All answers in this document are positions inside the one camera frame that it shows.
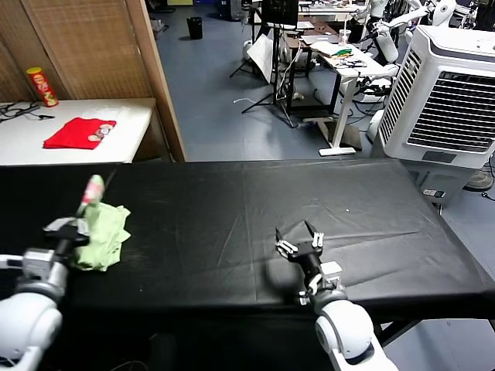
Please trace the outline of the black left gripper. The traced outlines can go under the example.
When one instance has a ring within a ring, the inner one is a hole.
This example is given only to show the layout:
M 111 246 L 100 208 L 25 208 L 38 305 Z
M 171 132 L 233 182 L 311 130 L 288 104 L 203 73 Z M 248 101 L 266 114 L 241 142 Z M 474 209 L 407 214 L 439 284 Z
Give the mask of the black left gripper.
M 85 218 L 63 217 L 43 227 L 46 235 L 53 235 L 56 240 L 55 251 L 58 254 L 69 254 L 76 247 L 86 246 L 90 242 L 90 230 Z

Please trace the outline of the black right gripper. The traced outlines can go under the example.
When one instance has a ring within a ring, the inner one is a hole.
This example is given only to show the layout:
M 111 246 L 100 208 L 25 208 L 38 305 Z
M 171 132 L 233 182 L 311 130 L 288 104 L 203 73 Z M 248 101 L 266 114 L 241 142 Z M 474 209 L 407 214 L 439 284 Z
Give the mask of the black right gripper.
M 278 228 L 275 229 L 275 247 L 279 254 L 287 257 L 291 263 L 298 264 L 305 277 L 315 277 L 320 273 L 320 256 L 323 252 L 324 233 L 319 232 L 309 222 L 305 221 L 312 242 L 302 242 L 296 245 L 284 239 Z

